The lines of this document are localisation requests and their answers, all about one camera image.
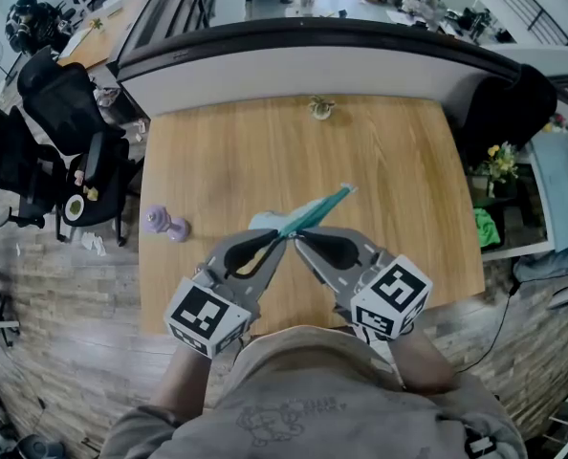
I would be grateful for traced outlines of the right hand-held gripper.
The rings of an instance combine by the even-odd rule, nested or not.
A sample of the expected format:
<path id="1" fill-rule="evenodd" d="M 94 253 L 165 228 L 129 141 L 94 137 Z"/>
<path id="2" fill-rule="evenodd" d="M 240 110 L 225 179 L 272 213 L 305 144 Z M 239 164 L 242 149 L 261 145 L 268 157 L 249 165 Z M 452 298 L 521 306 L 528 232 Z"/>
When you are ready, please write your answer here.
<path id="1" fill-rule="evenodd" d="M 376 253 L 379 248 L 357 230 L 302 229 L 294 241 L 297 254 L 336 300 L 349 300 L 338 306 L 349 323 L 393 340 L 411 329 L 430 299 L 433 283 L 410 259 Z"/>

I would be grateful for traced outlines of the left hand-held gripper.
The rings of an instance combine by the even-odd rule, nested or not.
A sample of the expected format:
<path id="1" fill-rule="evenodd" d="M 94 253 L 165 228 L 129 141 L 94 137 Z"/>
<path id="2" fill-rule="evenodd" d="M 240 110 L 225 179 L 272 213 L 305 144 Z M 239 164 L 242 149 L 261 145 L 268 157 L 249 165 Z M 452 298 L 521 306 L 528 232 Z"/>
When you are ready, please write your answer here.
<path id="1" fill-rule="evenodd" d="M 223 238 L 191 278 L 183 278 L 164 313 L 169 333 L 212 359 L 247 333 L 285 253 L 277 229 Z"/>

